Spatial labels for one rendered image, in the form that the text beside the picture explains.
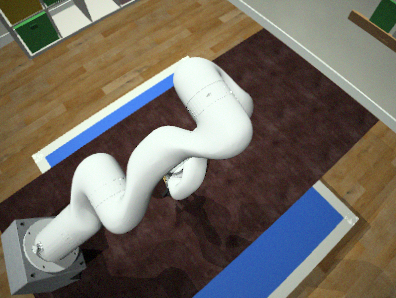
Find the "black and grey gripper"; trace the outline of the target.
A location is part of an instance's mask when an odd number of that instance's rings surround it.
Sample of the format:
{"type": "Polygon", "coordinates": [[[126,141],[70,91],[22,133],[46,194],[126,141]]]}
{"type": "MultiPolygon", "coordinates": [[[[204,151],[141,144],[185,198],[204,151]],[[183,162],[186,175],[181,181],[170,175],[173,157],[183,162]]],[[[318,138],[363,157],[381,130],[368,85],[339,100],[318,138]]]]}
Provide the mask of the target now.
{"type": "Polygon", "coordinates": [[[166,180],[166,188],[167,189],[162,193],[162,197],[168,197],[168,196],[171,197],[170,192],[169,192],[169,188],[168,188],[168,184],[167,184],[167,180],[166,180]]]}

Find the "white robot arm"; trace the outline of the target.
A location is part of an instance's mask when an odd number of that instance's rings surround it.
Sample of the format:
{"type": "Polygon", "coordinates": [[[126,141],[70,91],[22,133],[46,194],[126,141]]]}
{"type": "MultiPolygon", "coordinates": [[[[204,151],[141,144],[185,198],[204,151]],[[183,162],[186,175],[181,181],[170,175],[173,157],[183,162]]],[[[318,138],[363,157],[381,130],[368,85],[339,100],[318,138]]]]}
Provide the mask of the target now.
{"type": "Polygon", "coordinates": [[[127,176],[109,154],[84,159],[73,177],[70,204],[54,219],[35,222],[24,236],[24,252],[34,267],[49,273],[67,269],[79,246],[103,225],[114,234],[135,228],[164,176],[172,198],[185,199],[201,186],[208,159],[229,159],[248,147],[253,100],[219,66],[200,57],[186,59],[173,84],[195,130],[163,126],[151,132],[133,151],[127,176]]]}

